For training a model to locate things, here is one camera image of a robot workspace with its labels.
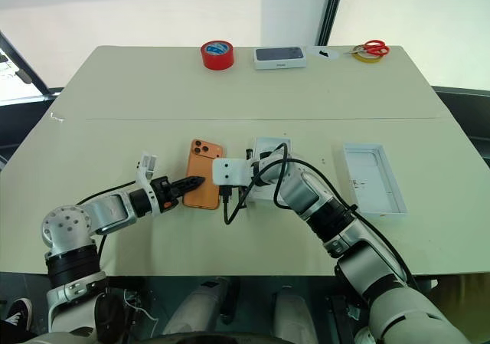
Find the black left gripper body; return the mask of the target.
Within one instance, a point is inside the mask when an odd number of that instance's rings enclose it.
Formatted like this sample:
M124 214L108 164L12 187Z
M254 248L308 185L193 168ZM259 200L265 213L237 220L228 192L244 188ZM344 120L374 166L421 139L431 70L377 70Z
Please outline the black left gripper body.
M167 176L162 176L151 180L150 185L160 211L170 211L178 205L178 198L181 196L179 181L170 182Z

